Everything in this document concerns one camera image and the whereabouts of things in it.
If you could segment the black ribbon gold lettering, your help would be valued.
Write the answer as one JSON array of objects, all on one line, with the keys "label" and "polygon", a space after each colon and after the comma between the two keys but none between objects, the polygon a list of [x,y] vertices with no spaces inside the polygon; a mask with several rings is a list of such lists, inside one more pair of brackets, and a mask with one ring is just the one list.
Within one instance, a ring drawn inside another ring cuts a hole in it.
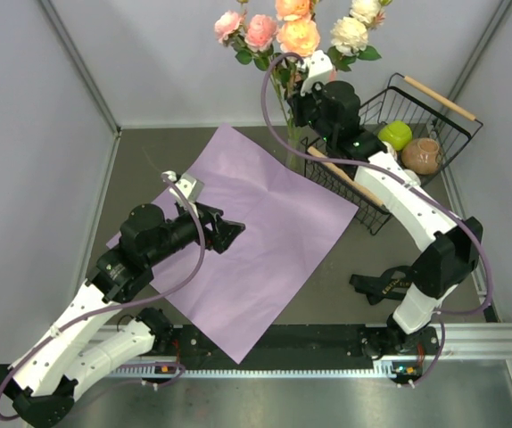
[{"label": "black ribbon gold lettering", "polygon": [[383,300],[401,301],[411,286],[410,267],[398,266],[385,270],[380,276],[352,275],[350,285],[364,295],[371,306]]}]

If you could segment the clear glass vase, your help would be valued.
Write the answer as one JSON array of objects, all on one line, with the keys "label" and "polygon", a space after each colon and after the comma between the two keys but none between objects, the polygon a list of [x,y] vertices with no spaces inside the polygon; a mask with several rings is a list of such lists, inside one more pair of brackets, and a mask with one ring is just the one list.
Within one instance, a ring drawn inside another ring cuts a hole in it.
[{"label": "clear glass vase", "polygon": [[293,172],[301,174],[303,171],[304,159],[297,155],[301,151],[301,128],[289,126],[287,128],[287,143],[292,148],[286,152],[285,166]]}]

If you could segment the green square cup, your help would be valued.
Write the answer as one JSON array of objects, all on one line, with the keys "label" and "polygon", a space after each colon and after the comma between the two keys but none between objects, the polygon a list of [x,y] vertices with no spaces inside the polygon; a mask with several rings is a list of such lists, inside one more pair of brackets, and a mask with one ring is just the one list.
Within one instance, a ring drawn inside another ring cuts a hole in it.
[{"label": "green square cup", "polygon": [[388,143],[395,151],[402,151],[413,139],[410,126],[401,120],[395,120],[385,125],[377,136],[382,142]]}]

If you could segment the cream white rose stem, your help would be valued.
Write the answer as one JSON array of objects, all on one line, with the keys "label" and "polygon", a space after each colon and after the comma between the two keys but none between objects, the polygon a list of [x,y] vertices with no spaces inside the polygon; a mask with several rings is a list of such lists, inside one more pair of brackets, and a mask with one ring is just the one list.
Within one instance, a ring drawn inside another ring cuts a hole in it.
[{"label": "cream white rose stem", "polygon": [[382,58],[370,44],[369,34],[385,21],[385,8],[392,1],[354,0],[349,13],[339,19],[330,31],[331,45],[327,51],[334,69],[350,72],[356,61],[374,62]]}]

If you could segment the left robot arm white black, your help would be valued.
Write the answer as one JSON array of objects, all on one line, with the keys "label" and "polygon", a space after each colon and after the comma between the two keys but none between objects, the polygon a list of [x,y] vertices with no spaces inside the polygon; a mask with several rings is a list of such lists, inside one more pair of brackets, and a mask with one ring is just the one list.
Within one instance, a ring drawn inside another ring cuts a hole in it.
[{"label": "left robot arm white black", "polygon": [[187,245],[223,253],[245,229],[222,210],[198,204],[167,219],[154,204],[134,208],[118,244],[104,253],[71,304],[45,334],[45,347],[26,364],[0,364],[0,392],[33,427],[54,427],[92,386],[124,363],[172,345],[172,325],[161,310],[145,308],[109,339],[89,348],[100,328],[153,280],[153,268]]}]

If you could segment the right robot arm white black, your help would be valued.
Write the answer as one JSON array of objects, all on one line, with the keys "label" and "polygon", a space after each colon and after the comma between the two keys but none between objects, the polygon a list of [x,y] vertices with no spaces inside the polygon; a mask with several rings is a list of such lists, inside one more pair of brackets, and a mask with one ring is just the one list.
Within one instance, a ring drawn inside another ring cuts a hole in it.
[{"label": "right robot arm white black", "polygon": [[341,170],[365,187],[410,234],[420,254],[407,267],[408,288],[389,316],[382,338],[367,341],[368,350],[405,353],[414,348],[443,301],[477,268],[483,257],[483,226],[460,218],[409,177],[389,147],[365,128],[359,98],[343,81],[305,80],[286,97],[298,127],[309,127],[325,145],[302,157],[332,171]]}]

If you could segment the brown ceramic pot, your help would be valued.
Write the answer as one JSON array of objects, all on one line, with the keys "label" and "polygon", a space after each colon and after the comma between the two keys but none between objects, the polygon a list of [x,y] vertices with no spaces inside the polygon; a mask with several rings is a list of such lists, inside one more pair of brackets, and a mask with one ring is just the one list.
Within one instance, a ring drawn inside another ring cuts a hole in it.
[{"label": "brown ceramic pot", "polygon": [[418,175],[432,175],[442,164],[442,149],[432,138],[417,138],[402,150],[401,161],[406,169]]}]

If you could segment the white flower-shaped cup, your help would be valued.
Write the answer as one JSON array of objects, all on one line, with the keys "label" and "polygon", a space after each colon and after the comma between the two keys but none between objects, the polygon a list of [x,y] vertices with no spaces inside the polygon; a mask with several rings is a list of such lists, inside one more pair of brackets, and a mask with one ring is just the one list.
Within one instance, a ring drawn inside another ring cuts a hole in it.
[{"label": "white flower-shaped cup", "polygon": [[417,173],[410,169],[404,169],[404,173],[409,177],[409,180],[416,185],[421,185],[420,177]]}]

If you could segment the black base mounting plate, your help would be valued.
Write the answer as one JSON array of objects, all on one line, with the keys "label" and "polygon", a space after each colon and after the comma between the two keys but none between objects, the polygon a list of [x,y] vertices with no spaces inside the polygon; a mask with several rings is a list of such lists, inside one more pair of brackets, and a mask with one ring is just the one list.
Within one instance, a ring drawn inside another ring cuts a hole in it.
[{"label": "black base mounting plate", "polygon": [[173,331],[168,355],[189,370],[323,370],[371,369],[364,355],[365,325],[272,325],[236,363],[193,325]]}]

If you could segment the pink rose stem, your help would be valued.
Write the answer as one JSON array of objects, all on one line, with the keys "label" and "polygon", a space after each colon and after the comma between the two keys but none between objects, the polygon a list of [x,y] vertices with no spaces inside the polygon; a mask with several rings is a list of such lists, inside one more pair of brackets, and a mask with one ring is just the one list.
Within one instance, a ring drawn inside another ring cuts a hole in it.
[{"label": "pink rose stem", "polygon": [[[254,65],[266,71],[271,62],[279,56],[275,48],[278,32],[277,21],[266,14],[254,14],[248,18],[247,1],[238,1],[239,11],[228,10],[214,23],[216,40],[235,52],[235,59],[242,65]],[[293,68],[284,61],[279,63],[268,78],[280,103],[280,110],[287,127],[287,136],[295,141],[300,132],[293,124],[293,114],[287,107],[287,89],[293,78]]]}]

